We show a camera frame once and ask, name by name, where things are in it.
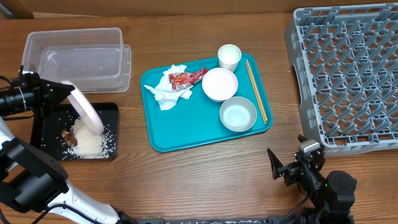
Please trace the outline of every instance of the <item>white cup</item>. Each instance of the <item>white cup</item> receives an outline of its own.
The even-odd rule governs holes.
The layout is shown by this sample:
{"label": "white cup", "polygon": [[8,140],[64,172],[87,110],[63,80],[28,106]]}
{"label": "white cup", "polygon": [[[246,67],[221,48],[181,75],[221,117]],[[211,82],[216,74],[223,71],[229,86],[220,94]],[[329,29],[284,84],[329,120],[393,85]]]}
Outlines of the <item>white cup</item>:
{"label": "white cup", "polygon": [[239,47],[233,44],[226,44],[218,50],[218,63],[221,68],[226,68],[234,72],[242,58],[242,52]]}

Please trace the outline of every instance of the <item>gray plastic basket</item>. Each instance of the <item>gray plastic basket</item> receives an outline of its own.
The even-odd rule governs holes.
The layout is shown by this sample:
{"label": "gray plastic basket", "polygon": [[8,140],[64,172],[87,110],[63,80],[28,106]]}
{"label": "gray plastic basket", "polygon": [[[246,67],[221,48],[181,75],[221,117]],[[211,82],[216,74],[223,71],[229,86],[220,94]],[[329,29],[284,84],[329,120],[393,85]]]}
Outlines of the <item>gray plastic basket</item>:
{"label": "gray plastic basket", "polygon": [[328,156],[398,148],[398,4],[296,9],[285,30],[304,135]]}

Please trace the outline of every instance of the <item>blue tray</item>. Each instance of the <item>blue tray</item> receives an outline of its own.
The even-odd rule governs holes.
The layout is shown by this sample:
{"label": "blue tray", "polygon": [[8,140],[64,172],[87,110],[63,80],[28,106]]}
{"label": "blue tray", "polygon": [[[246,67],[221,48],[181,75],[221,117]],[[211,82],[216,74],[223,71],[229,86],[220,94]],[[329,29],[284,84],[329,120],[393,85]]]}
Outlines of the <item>blue tray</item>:
{"label": "blue tray", "polygon": [[[256,96],[250,82],[245,61],[249,60],[254,79],[257,83],[262,104],[268,117],[267,124],[261,118]],[[208,70],[219,67],[218,57],[183,63],[187,66],[186,72],[196,72],[203,67]],[[154,68],[146,71],[141,78],[142,100],[144,102],[145,117],[147,120],[150,144],[159,152],[169,152],[188,147],[201,146],[213,142],[225,141],[248,136],[250,134],[267,131],[272,124],[272,114],[268,100],[262,86],[259,70],[254,58],[246,53],[235,70],[239,87],[235,96],[243,96],[251,100],[257,108],[257,121],[254,126],[241,133],[230,131],[223,126],[220,120],[220,107],[222,103],[211,101],[203,92],[201,82],[192,87],[192,96],[189,100],[178,99],[177,104],[170,110],[161,111],[154,95],[144,87],[155,87],[163,71],[170,66]]]}

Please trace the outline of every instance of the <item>white tissue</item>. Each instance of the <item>white tissue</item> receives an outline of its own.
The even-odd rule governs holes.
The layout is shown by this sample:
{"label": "white tissue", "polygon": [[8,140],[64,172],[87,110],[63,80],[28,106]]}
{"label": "white tissue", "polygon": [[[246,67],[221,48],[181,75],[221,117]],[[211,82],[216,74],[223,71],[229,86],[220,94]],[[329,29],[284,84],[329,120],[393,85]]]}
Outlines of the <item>white tissue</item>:
{"label": "white tissue", "polygon": [[187,66],[185,65],[172,65],[171,68],[163,72],[163,77],[160,79],[159,84],[153,88],[151,86],[144,85],[149,91],[155,95],[155,100],[159,103],[160,110],[169,110],[177,104],[179,97],[189,100],[192,91],[192,86],[175,92],[173,86],[169,81],[169,74],[184,72]]}

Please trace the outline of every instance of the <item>wooden chopstick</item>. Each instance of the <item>wooden chopstick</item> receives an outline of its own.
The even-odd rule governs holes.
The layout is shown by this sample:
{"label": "wooden chopstick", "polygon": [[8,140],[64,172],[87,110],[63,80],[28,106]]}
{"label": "wooden chopstick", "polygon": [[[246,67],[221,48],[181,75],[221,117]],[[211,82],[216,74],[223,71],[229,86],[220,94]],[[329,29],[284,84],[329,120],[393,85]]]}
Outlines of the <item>wooden chopstick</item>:
{"label": "wooden chopstick", "polygon": [[248,68],[251,85],[253,86],[254,94],[256,95],[257,103],[259,104],[259,107],[260,107],[262,120],[263,120],[264,124],[266,124],[268,121],[268,118],[266,115],[266,111],[264,110],[264,106],[262,105],[260,93],[259,93],[259,90],[257,89],[256,81],[254,81],[253,73],[251,71],[251,67],[250,67],[248,59],[246,59],[246,67]]}

